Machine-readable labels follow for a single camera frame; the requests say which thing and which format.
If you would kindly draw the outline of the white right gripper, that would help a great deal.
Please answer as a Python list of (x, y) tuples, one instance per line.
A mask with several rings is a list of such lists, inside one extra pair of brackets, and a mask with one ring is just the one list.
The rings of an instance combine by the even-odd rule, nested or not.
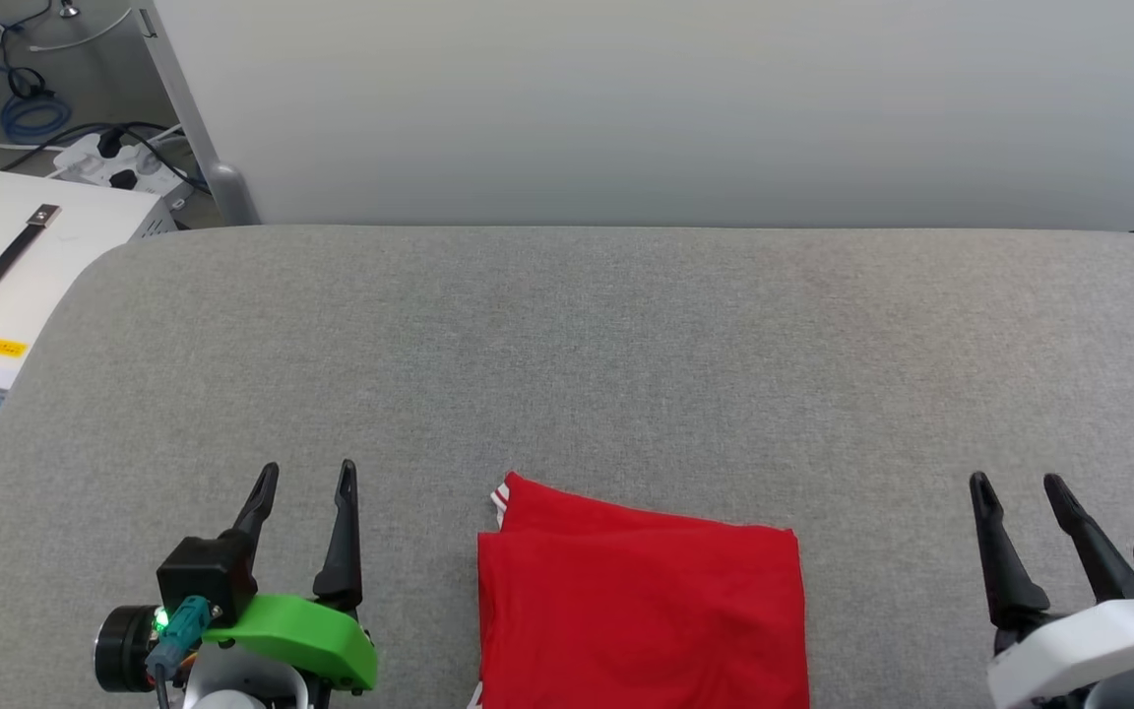
[(1047, 473), (1043, 487), (1098, 605), (1039, 628), (1051, 602), (1019, 559), (989, 478), (973, 472), (968, 488), (990, 623), (996, 631), (1036, 628), (988, 665), (995, 709), (1021, 709), (1134, 670), (1134, 569), (1063, 476)]

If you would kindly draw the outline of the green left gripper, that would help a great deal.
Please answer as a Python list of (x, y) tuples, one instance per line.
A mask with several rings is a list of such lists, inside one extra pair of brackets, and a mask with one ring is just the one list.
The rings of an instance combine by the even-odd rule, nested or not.
[[(278, 462), (266, 463), (235, 517), (230, 527), (235, 568), (252, 569), (255, 565), (279, 478)], [(318, 604), (291, 594), (257, 594), (234, 625), (208, 628), (202, 643), (230, 645), (307, 672), (338, 689), (374, 690), (379, 675), (375, 647), (350, 614), (363, 601), (358, 507), (358, 472), (352, 459), (344, 459), (335, 489), (332, 534), (312, 582)]]

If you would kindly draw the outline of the red and white shirt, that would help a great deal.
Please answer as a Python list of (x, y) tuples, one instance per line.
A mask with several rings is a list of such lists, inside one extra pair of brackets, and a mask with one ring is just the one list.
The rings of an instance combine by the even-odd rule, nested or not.
[(508, 473), (467, 709), (810, 709), (799, 540)]

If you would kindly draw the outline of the grey fabric sofa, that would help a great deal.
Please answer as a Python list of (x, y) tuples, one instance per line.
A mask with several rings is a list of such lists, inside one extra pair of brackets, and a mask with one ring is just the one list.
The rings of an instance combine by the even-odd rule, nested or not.
[(968, 476), (1060, 611), (1091, 601), (1042, 479), (1134, 545), (1134, 234), (243, 227), (107, 252), (0, 412), (0, 709), (105, 694), (109, 611), (281, 470), (264, 591), (308, 594), (342, 461), (381, 677), (464, 709), (475, 538), (508, 471), (792, 527), (813, 704), (989, 708)]

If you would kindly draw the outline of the white equipment box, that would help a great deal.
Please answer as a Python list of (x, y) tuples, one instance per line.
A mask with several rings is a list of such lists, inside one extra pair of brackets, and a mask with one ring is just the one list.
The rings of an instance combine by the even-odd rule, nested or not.
[(0, 340), (29, 345), (22, 358), (0, 357), (0, 410), (41, 329), (78, 275), (108, 251), (177, 229), (170, 208), (150, 194), (0, 174), (0, 252), (40, 205), (62, 211), (0, 284)]

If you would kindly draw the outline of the white power strip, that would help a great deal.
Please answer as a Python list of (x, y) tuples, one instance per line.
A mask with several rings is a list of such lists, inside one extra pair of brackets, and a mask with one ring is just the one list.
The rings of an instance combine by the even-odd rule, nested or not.
[(166, 205), (191, 199), (194, 187), (163, 164), (149, 147), (127, 143), (122, 134), (82, 136), (75, 144), (64, 147), (53, 158), (57, 178), (108, 187), (135, 189), (161, 199)]

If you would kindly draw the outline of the white partition panel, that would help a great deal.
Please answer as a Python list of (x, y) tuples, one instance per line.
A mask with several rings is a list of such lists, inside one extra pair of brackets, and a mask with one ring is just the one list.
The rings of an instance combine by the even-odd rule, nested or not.
[(132, 6), (266, 225), (1134, 229), (1134, 0)]

